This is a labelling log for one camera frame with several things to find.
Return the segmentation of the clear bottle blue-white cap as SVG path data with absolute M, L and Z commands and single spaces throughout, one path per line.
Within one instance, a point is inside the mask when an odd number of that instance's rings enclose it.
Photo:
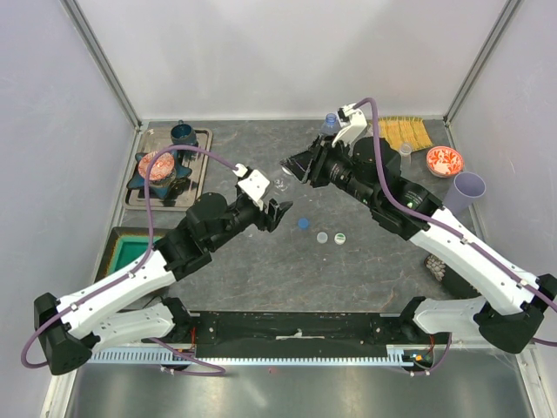
M 296 182 L 295 176 L 282 166 L 272 174 L 272 190 L 280 196 L 292 192 Z

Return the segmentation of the blue bottle cap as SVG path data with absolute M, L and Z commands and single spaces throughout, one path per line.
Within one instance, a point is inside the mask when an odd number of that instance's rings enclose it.
M 301 219 L 299 219 L 299 221 L 298 221 L 298 227 L 299 227 L 300 229 L 302 229 L 302 230 L 308 229 L 308 228 L 309 228 L 309 225 L 310 225 L 309 220 L 306 219 L 306 218 L 301 218 Z

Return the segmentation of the blue-label water bottle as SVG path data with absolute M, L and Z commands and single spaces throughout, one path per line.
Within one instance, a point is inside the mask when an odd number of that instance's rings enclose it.
M 341 129 L 339 119 L 335 113 L 328 113 L 320 128 L 320 134 L 324 136 L 335 136 Z

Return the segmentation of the white bottle cap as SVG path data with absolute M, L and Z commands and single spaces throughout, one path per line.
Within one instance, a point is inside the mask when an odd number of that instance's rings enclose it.
M 328 235 L 325 232 L 319 232 L 317 234 L 316 240 L 320 243 L 320 244 L 325 244 L 328 241 Z

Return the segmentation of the green-white Cestbon cap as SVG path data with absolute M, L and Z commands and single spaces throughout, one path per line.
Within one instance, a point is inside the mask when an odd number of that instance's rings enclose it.
M 334 236 L 334 242 L 337 245 L 343 245 L 346 242 L 346 236 L 343 233 L 336 233 Z

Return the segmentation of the green-label Cestbon bottle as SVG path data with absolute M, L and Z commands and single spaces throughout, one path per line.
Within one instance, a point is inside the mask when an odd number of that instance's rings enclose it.
M 410 159 L 413 153 L 413 148 L 412 145 L 410 143 L 402 143 L 399 146 L 399 155 L 403 158 L 403 159 Z

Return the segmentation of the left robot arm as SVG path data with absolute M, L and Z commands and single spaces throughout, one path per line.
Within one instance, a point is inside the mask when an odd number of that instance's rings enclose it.
M 248 226 L 273 232 L 291 207 L 292 202 L 276 199 L 258 206 L 244 192 L 232 203 L 218 193 L 205 193 L 175 228 L 128 265 L 75 293 L 37 297 L 35 329 L 44 365 L 54 375 L 67 374 L 104 348 L 150 338 L 184 341 L 191 316 L 179 299 L 142 310 L 127 307 L 209 264 L 213 253 Z

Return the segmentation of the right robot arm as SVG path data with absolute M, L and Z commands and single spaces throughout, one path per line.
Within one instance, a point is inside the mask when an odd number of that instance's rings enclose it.
M 280 162 L 302 184 L 335 185 L 355 198 L 382 228 L 440 259 L 477 292 L 460 300 L 413 298 L 398 323 L 404 340 L 450 333 L 481 337 L 502 351 L 520 353 L 554 303 L 556 278 L 523 271 L 495 252 L 425 187 L 403 178 L 400 163 L 385 139 L 371 137 L 353 146 L 316 138 Z

